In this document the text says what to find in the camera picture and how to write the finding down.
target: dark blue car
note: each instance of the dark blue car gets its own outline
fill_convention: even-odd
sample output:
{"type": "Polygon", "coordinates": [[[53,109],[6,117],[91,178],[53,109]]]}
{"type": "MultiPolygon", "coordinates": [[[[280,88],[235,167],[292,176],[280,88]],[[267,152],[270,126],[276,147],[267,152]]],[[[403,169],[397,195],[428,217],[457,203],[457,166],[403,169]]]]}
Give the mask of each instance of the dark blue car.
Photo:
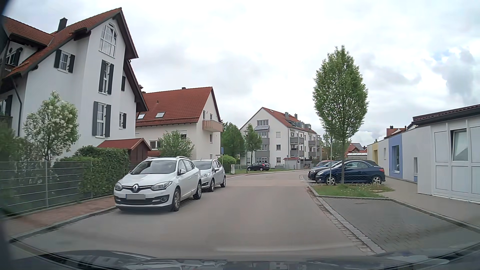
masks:
{"type": "MultiPolygon", "coordinates": [[[[335,185],[342,181],[342,163],[332,167],[332,177],[330,170],[325,169],[317,172],[315,182],[335,185]]],[[[371,160],[346,160],[345,161],[345,183],[370,183],[381,184],[385,181],[385,170],[371,160]]]]}
{"type": "Polygon", "coordinates": [[[308,180],[313,180],[315,181],[315,175],[319,171],[323,171],[325,169],[330,168],[330,166],[334,166],[337,163],[337,161],[322,161],[317,164],[317,166],[313,167],[310,169],[308,172],[308,180]]]}

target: asphalt road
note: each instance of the asphalt road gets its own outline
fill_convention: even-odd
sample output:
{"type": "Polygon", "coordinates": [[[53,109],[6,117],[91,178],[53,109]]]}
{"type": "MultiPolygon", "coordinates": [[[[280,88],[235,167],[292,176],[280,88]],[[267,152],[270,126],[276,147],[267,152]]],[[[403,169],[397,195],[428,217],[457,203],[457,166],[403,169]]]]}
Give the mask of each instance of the asphalt road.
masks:
{"type": "Polygon", "coordinates": [[[363,255],[310,198],[301,174],[227,179],[227,187],[182,203],[178,212],[115,210],[24,243],[49,252],[104,249],[159,258],[363,255]]]}

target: car headlight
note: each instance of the car headlight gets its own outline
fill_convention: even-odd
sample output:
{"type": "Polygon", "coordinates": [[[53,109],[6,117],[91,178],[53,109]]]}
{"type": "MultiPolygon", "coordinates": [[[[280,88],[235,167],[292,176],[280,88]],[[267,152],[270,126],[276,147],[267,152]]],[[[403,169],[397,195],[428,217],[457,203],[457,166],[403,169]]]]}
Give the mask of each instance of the car headlight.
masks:
{"type": "Polygon", "coordinates": [[[160,182],[151,187],[152,190],[162,190],[166,189],[169,185],[172,184],[172,181],[160,182]]]}
{"type": "Polygon", "coordinates": [[[115,184],[115,190],[120,191],[120,190],[122,190],[122,189],[123,189],[123,186],[122,186],[119,182],[117,182],[117,183],[115,184]]]}

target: flowering tree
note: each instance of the flowering tree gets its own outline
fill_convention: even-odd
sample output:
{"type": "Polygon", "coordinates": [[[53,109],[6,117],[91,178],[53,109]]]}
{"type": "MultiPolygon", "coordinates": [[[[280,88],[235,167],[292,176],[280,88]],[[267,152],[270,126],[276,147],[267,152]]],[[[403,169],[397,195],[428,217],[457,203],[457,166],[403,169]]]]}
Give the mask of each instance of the flowering tree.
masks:
{"type": "Polygon", "coordinates": [[[37,112],[27,115],[25,137],[35,144],[45,160],[51,161],[64,151],[70,151],[80,137],[77,117],[75,105],[61,100],[60,95],[53,91],[37,112]]]}

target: paved parking area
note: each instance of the paved parking area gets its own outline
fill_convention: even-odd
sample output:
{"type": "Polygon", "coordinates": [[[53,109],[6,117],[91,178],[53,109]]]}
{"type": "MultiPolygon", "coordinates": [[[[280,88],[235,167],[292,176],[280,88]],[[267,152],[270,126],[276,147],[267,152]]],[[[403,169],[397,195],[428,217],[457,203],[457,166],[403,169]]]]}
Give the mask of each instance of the paved parking area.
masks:
{"type": "Polygon", "coordinates": [[[386,200],[324,198],[385,251],[480,242],[480,233],[386,200]]]}

